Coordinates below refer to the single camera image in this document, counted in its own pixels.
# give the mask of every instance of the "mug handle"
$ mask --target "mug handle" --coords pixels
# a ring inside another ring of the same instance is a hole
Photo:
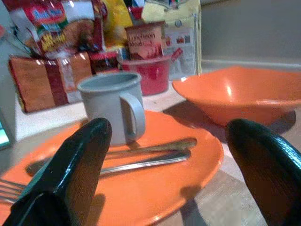
[[[142,136],[145,132],[145,116],[143,106],[135,96],[129,93],[121,94],[120,98],[126,101],[133,111],[136,133],[133,132],[132,134],[129,134],[129,138],[131,140],[135,140],[137,137]]]

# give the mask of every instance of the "silverware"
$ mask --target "silverware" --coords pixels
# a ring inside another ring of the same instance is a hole
[[[109,173],[116,173],[116,172],[139,169],[139,168],[181,162],[189,159],[190,156],[191,156],[190,150],[184,149],[184,150],[172,152],[170,154],[165,154],[159,157],[149,158],[143,161],[137,161],[137,162],[132,162],[120,166],[103,168],[100,172],[100,176],[107,175]],[[26,185],[0,179],[0,188],[1,188],[0,200],[9,203],[15,203],[25,187]]]
[[[197,144],[197,139],[194,137],[187,137],[184,139],[179,139],[170,143],[165,143],[161,145],[154,145],[149,147],[141,147],[133,150],[122,150],[122,151],[114,151],[108,152],[106,157],[109,155],[119,155],[119,154],[126,154],[128,155],[135,155],[135,154],[142,154],[148,152],[160,152],[160,151],[167,151],[167,150],[183,150],[185,148],[194,147]],[[45,158],[43,160],[35,161],[28,165],[25,169],[26,172],[33,177],[33,175],[51,158]]]

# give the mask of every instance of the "table surface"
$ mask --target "table surface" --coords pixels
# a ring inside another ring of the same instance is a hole
[[[173,215],[163,219],[159,226],[246,226],[266,225],[257,204],[247,189],[241,171],[235,163],[225,141],[224,128],[210,119],[192,103],[178,95],[171,84],[165,93],[143,98],[146,110],[161,112],[190,120],[196,127],[204,128],[219,138],[224,148],[224,161],[221,169],[198,195],[187,202]],[[190,117],[198,115],[198,120]],[[51,129],[14,144],[0,151],[0,175],[15,165],[35,146],[68,127]],[[301,108],[288,113],[270,128],[281,134],[298,150],[301,150]]]

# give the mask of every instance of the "white mug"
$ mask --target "white mug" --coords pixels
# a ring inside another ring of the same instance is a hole
[[[78,84],[89,120],[106,118],[112,126],[111,145],[123,145],[145,132],[141,76],[137,73],[112,73]]]

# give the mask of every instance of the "orange bowl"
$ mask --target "orange bowl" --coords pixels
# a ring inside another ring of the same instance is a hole
[[[235,118],[269,125],[301,105],[301,73],[235,66],[174,81],[173,87],[223,126]]]

